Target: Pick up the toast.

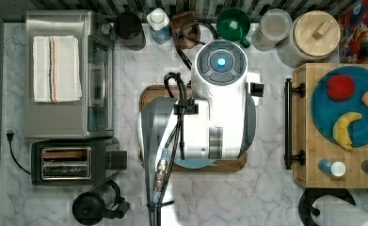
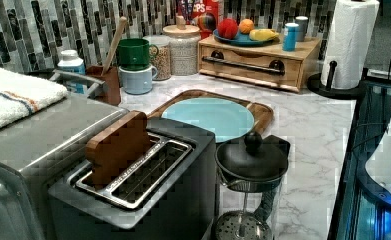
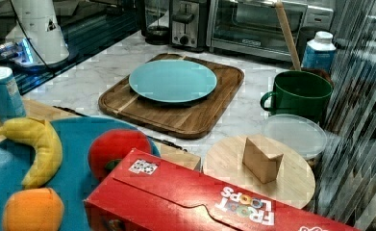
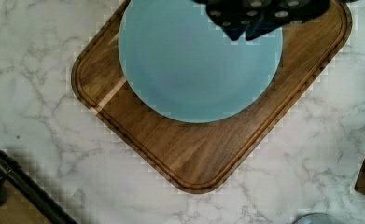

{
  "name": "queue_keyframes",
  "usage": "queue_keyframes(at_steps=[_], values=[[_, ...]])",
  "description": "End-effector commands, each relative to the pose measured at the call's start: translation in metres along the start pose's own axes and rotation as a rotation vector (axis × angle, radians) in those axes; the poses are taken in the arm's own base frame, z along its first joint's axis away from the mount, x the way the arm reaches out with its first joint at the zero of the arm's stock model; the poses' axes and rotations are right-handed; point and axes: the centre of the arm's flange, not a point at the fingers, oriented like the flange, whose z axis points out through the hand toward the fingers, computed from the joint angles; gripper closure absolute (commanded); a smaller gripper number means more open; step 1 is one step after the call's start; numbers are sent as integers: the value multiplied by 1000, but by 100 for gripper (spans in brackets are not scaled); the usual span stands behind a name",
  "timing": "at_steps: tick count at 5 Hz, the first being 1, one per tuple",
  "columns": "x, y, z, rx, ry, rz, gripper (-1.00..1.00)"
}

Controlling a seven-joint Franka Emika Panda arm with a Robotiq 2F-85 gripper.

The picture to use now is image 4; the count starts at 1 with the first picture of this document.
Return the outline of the black blue gripper right finger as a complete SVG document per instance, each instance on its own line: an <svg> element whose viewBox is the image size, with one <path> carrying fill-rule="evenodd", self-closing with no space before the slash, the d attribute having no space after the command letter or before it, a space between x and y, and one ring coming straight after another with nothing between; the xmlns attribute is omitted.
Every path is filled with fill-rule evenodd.
<svg viewBox="0 0 365 224"><path fill-rule="evenodd" d="M267 3L262 8L251 8L246 13L249 24L246 40L269 34L282 26L302 24L313 20L330 8L330 0L254 0Z"/></svg>

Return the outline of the black blue gripper left finger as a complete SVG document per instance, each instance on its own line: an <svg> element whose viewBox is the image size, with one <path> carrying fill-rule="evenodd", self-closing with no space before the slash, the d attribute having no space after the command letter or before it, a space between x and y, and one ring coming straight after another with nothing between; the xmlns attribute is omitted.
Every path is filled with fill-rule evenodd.
<svg viewBox="0 0 365 224"><path fill-rule="evenodd" d="M226 36L237 40L259 15L259 0L193 0L205 7L207 16Z"/></svg>

